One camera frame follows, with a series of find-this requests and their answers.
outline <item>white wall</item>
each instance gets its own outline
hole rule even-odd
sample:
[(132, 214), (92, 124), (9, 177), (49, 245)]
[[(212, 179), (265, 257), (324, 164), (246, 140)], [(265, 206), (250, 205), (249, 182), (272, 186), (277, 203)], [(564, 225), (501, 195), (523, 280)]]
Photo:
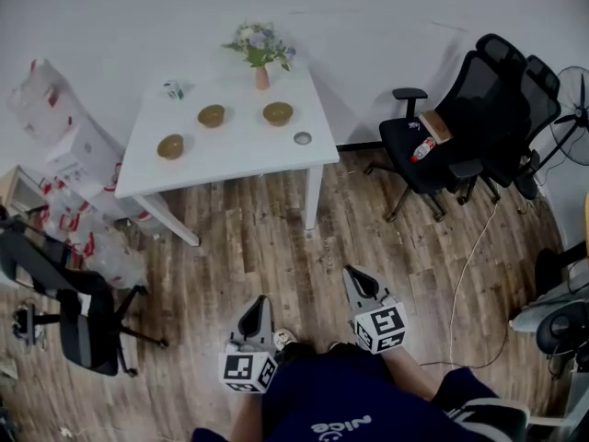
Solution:
[[(0, 171), (13, 162), (42, 166), (2, 101), (36, 57), (48, 57), (125, 144), (153, 69), (192, 64), (214, 72), (235, 57), (219, 44), (238, 23), (272, 20), (292, 39), (298, 62), (310, 64), (336, 143), (344, 144), (379, 139), (378, 124), (401, 113), (394, 87), (423, 87), (434, 105), (487, 32), (557, 73), (589, 66), (588, 16), (589, 0), (0, 0)], [(584, 179), (587, 172), (578, 170)]]

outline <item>wooden floor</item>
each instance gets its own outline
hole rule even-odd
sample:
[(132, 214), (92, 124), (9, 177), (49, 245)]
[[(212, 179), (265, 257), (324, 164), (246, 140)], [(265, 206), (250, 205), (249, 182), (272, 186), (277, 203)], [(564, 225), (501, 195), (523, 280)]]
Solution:
[[(405, 304), (410, 319), (409, 350), (421, 363), (449, 358), (453, 290), (467, 256), (493, 205), (478, 186), (461, 207), (445, 193), (443, 223), (433, 221), (424, 201), (412, 195), (393, 224), (382, 218), (405, 184), (375, 171), (381, 151), (342, 153), (325, 169), (318, 226), (305, 232), (304, 172), (219, 182), (171, 192), (170, 207), (202, 238), (190, 248), (167, 233), (153, 241), (130, 231), (144, 250), (152, 295), (139, 297), (130, 327), (170, 341), (167, 351), (123, 340), (138, 378), (103, 378), (67, 363), (57, 328), (45, 350), (24, 352), (11, 335), (18, 302), (54, 303), (28, 291), (1, 287), (0, 344), (17, 360), (19, 382), (0, 387), (22, 430), (21, 441), (63, 441), (60, 427), (77, 440), (152, 440), (160, 434), (188, 440), (195, 426), (227, 434), (235, 397), (217, 382), (216, 359), (232, 314), (258, 294), (271, 298), (274, 326), (286, 326), (325, 350), (336, 340), (351, 341), (349, 307), (341, 279), (345, 264), (361, 264), (388, 278), (389, 289)], [(454, 358), (477, 366), (498, 352), (510, 312), (534, 295), (534, 260), (544, 247), (559, 247), (553, 219), (530, 209), (514, 189), (502, 191), (488, 231), (467, 268), (457, 296)], [(428, 366), (442, 376), (447, 366)], [(536, 415), (554, 411), (565, 383), (551, 383), (547, 362), (534, 336), (512, 331), (501, 357), (476, 375), (505, 398), (528, 404)], [(96, 426), (117, 427), (102, 430)]]

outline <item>pink vase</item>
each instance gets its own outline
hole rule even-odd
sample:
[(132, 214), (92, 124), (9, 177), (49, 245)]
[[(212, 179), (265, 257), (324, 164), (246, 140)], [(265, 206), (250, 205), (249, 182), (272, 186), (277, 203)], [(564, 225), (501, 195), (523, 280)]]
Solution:
[(265, 90), (270, 86), (270, 80), (268, 79), (268, 71), (266, 66), (256, 67), (256, 88), (258, 90)]

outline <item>white table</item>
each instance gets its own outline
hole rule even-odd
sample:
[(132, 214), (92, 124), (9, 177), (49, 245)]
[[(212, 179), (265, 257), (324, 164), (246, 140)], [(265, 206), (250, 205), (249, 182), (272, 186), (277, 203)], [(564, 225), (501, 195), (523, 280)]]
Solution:
[[(323, 166), (338, 162), (336, 146), (313, 80), (306, 68), (271, 72), (271, 86), (257, 90), (254, 70), (199, 83), (183, 100), (170, 99), (157, 81), (146, 90), (143, 106), (121, 168), (115, 195), (133, 197), (191, 246), (199, 238), (167, 207), (148, 195), (213, 181), (237, 179), (284, 170), (306, 169), (305, 229), (315, 226)], [(270, 126), (262, 116), (266, 105), (285, 101), (294, 108), (288, 124)], [(205, 128), (196, 117), (207, 105), (225, 107), (225, 122)], [(307, 132), (308, 145), (298, 145), (294, 135)], [(157, 155), (157, 145), (169, 134), (184, 136), (185, 151), (176, 160)]]

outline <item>wooden bowl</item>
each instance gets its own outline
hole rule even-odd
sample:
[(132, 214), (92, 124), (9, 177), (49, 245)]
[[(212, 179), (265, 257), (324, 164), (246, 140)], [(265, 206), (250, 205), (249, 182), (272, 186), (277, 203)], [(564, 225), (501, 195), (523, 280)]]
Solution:
[(216, 128), (223, 122), (225, 108), (221, 105), (209, 105), (199, 113), (199, 123), (207, 128)]
[(262, 114), (272, 126), (284, 126), (293, 116), (293, 107), (288, 103), (276, 101), (264, 108)]
[(167, 160), (174, 160), (182, 155), (184, 139), (180, 134), (171, 134), (161, 140), (157, 146), (157, 154)]

